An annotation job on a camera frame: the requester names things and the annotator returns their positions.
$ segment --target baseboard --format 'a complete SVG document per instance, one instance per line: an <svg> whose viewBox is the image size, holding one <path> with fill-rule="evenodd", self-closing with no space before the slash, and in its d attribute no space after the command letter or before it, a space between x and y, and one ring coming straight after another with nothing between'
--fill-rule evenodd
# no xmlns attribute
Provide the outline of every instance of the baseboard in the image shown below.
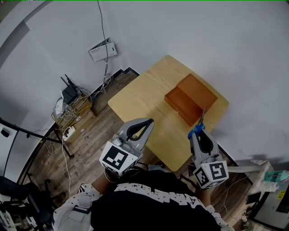
<svg viewBox="0 0 289 231"><path fill-rule="evenodd" d="M137 73L135 70L133 70L131 67L128 67L127 69L123 70L123 69L119 69L116 73L114 73L112 75L113 79L115 79L116 77L118 77L119 75L121 74L126 74L128 73L129 71L133 72L134 74L136 74L137 76L139 76L140 74ZM102 87L102 84L93 92L93 93L96 93L98 92Z"/></svg>
<svg viewBox="0 0 289 231"><path fill-rule="evenodd" d="M133 73L135 73L137 76L139 76L140 74L139 73L137 73L135 70L133 70L131 67L128 67L125 71L124 71L124 73L126 74L126 73L128 73L129 71L131 71L131 72L133 72Z"/></svg>

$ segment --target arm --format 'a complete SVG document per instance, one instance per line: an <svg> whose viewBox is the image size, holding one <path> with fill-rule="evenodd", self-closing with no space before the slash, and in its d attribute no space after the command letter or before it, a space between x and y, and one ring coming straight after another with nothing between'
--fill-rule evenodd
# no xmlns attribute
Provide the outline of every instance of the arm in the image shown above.
<svg viewBox="0 0 289 231"><path fill-rule="evenodd" d="M203 203L206 210L212 214L215 218L217 224L221 227L221 231L234 231L234 229L229 226L226 222L222 220L222 217L219 213L215 212L215 209L211 205L211 196L210 190L196 190L195 191L196 197Z"/></svg>
<svg viewBox="0 0 289 231"><path fill-rule="evenodd" d="M104 173L102 173L100 177L92 183L92 186L102 195L105 195L112 190L114 183L110 182Z"/></svg>
<svg viewBox="0 0 289 231"><path fill-rule="evenodd" d="M196 189L195 194L205 207L211 205L210 191L208 189L200 191Z"/></svg>

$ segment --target wooden box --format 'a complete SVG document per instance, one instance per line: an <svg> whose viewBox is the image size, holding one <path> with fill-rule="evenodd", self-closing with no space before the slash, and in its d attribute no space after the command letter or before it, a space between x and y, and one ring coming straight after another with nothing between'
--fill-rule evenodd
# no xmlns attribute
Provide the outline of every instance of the wooden box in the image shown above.
<svg viewBox="0 0 289 231"><path fill-rule="evenodd" d="M67 142L72 143L75 139L84 131L87 130L93 123L95 123L96 116L91 110L80 120L78 123L74 123L75 132L69 137Z"/></svg>
<svg viewBox="0 0 289 231"><path fill-rule="evenodd" d="M191 127L218 99L192 74L188 74L164 97L165 101Z"/></svg>

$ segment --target black stand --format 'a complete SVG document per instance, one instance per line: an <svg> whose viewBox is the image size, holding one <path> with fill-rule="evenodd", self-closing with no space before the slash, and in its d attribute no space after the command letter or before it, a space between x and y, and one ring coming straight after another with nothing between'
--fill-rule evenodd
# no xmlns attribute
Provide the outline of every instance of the black stand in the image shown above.
<svg viewBox="0 0 289 231"><path fill-rule="evenodd" d="M42 136L42 135L39 135L39 134L37 134L37 133L34 133L34 132L31 132L31 131L25 130L25 129L23 129L23 128L20 128L20 127L18 127L18 126L16 126L16 125L13 125L13 124L11 124L11 123L3 120L2 118L0 118L0 124L3 124L3 125L5 125L6 127L12 128L12 129L14 129L14 130L16 130L16 131L20 131L20 132L26 133L26 134L27 134L27 138L29 138L29 136L32 135L32 136L36 136L36 137L42 138L42 139L43 139L43 142L45 142L46 140L49 140L49 141L53 141L53 142L55 142L55 143L60 143L60 144L62 145L62 139L60 139L60 137L59 137L59 135L57 134L55 128L53 128L53 130L55 131L55 134L56 134L58 140L57 140L57 139L49 138L48 136ZM69 159L73 159L73 158L74 158L73 155L70 155L70 153L68 152L68 150L67 150L67 148L65 147L65 145L63 145L63 149L65 150L66 154L69 156Z"/></svg>
<svg viewBox="0 0 289 231"><path fill-rule="evenodd" d="M6 126L6 127L9 127L9 128L11 128L11 129L16 130L16 131L17 131L17 134L18 134L19 131L26 133L26 134L27 134L27 138L29 138L29 136L32 135L32 136L35 136L35 137L38 137L38 138L41 138L41 139L42 139L42 142L41 142L40 145L38 146L37 150L34 150L34 152L32 153L31 157L29 158L28 162L26 163L26 165L25 165L25 167L24 167L24 169L23 169L23 170L25 170L25 169L26 169L26 170L25 170L25 174L24 174L24 177L23 177L23 180L22 180L22 183L21 183L21 184L23 184L24 179L25 179L25 177L26 177L27 174L28 174L28 177L30 177L28 171L29 171L29 169L30 169L30 167L31 167L31 165L32 165L35 157L37 156L38 152L40 151L41 147L44 145L44 142L45 142L46 140L49 140L49 141L52 141L52 142L55 142L55 143L60 143L61 145L63 145L63 149L65 150L65 152L66 152L66 154L68 155L69 159L71 160L71 159L74 158L74 155L70 155L70 153L68 152L67 148L66 148L65 145L63 144L62 139L59 137L59 135L58 135L58 133L57 133L57 131L56 131L56 129L55 129L55 126L53 126L53 130L55 131L55 134L56 134L58 140L57 140L57 139L52 139L52 138L50 138L50 137L48 137L48 136L42 136L42 135L39 135L39 134L37 134L37 133L34 133L34 132L31 132L31 131L25 130L25 129L23 129L23 128L20 128L20 127L18 127L18 126L16 126L16 125L13 125L13 124L11 124L11 123L3 120L2 118L0 118L0 124L3 124L3 125ZM6 171L6 167L7 167L7 162L8 162L9 155L8 155L8 157L7 157L7 161L6 161L6 165L5 165L5 169L4 169L4 174L5 174L5 171Z"/></svg>

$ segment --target router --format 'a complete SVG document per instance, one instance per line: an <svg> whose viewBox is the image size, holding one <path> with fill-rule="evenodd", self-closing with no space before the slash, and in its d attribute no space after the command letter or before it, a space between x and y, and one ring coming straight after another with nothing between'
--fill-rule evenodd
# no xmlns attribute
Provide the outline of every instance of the router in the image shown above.
<svg viewBox="0 0 289 231"><path fill-rule="evenodd" d="M107 49L105 45L102 45L89 50L89 54L95 63L99 60L106 59L107 53L108 57L117 55L117 50L114 46L114 42L107 43Z"/></svg>
<svg viewBox="0 0 289 231"><path fill-rule="evenodd" d="M55 108L56 114L63 113L63 96L61 99L59 99L56 103L56 108Z"/></svg>

